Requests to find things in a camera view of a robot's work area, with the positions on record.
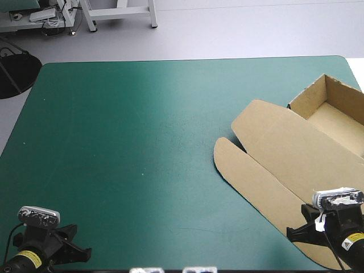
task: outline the metal frame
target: metal frame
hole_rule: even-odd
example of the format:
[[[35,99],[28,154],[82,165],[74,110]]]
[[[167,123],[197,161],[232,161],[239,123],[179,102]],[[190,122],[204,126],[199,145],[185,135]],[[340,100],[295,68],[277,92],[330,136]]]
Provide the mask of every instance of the metal frame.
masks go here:
[[[77,10],[74,9],[72,11],[68,11],[72,6],[78,6],[80,0],[67,0],[66,5],[63,9],[63,16],[65,18],[65,26],[64,22],[61,21],[59,23],[58,28],[63,27],[73,27],[75,23],[75,17]],[[58,5],[60,8],[63,7],[65,0],[57,0]],[[0,32],[11,32],[11,31],[18,31],[18,30],[27,30],[31,28],[53,28],[50,26],[44,26],[43,23],[32,23],[29,21],[29,16],[32,11],[21,11],[20,13],[23,15],[23,18],[19,21],[14,21],[10,19],[9,13],[0,13]]]
[[[148,0],[146,7],[127,7],[128,0],[118,0],[117,7],[113,9],[91,8],[89,0],[80,0],[90,31],[97,31],[97,20],[123,19],[136,16],[150,16],[152,27],[157,27],[154,0]]]

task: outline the cardboard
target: cardboard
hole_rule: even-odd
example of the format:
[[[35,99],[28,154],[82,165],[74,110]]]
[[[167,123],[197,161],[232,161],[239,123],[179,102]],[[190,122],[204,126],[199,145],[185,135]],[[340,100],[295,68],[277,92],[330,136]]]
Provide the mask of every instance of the cardboard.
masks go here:
[[[364,191],[364,96],[358,93],[323,75],[290,103],[292,110],[254,100],[231,126],[247,153],[220,138],[217,169],[286,235],[287,226],[305,224],[300,206],[312,203],[314,191]],[[361,111],[343,101],[352,107],[362,102]],[[340,269],[327,247],[295,245],[322,266]]]
[[[289,103],[292,111],[364,157],[364,94],[322,75]]]

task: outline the white tape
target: white tape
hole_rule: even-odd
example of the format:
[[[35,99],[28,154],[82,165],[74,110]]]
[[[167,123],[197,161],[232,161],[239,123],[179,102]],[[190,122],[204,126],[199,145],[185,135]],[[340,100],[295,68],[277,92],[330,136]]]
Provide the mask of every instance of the white tape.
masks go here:
[[[321,212],[320,215],[315,219],[315,229],[319,232],[325,231],[326,214]]]

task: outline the table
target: table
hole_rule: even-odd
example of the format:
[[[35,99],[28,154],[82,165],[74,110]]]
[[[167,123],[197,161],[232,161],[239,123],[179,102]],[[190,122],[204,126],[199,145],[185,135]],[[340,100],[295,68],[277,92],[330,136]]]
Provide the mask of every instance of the table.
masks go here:
[[[0,158],[0,250],[36,205],[93,248],[64,268],[322,269],[213,163],[251,100],[286,106],[322,73],[358,88],[339,56],[45,65]]]

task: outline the black cable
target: black cable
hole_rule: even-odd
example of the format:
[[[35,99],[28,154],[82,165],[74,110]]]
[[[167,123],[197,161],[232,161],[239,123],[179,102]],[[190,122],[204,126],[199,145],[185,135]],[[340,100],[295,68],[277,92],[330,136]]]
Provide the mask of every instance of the black cable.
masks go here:
[[[330,242],[330,240],[329,240],[328,235],[326,234],[326,231],[324,230],[324,231],[323,231],[323,233],[324,233],[324,235],[325,235],[326,240],[328,241],[329,248],[331,249],[331,251],[332,251],[332,253],[334,254],[334,256],[335,256],[335,258],[336,258],[336,260],[337,260],[338,264],[339,264],[339,265],[340,265],[340,267],[341,267],[341,270],[342,270],[343,272],[346,272],[346,270],[345,270],[344,266],[342,265],[342,263],[341,263],[341,261],[340,261],[340,258],[338,257],[338,255],[336,254],[336,251],[334,250],[333,246],[331,245],[331,242]]]
[[[78,29],[80,28],[80,26],[81,26],[81,24],[82,24],[82,20],[84,19],[84,13],[83,12],[81,12],[81,20],[80,20],[80,22],[78,23],[78,26],[77,26],[77,28],[76,28],[76,32],[78,31]]]
[[[11,241],[11,236],[13,234],[13,232],[15,231],[15,229],[17,229],[18,227],[22,226],[23,223],[20,223],[20,224],[17,224],[10,232],[9,234],[9,238],[7,239],[7,244],[6,244],[6,250],[5,250],[5,256],[4,256],[4,262],[3,264],[6,263],[6,260],[7,260],[7,253],[9,252],[9,246],[10,246],[10,241]]]

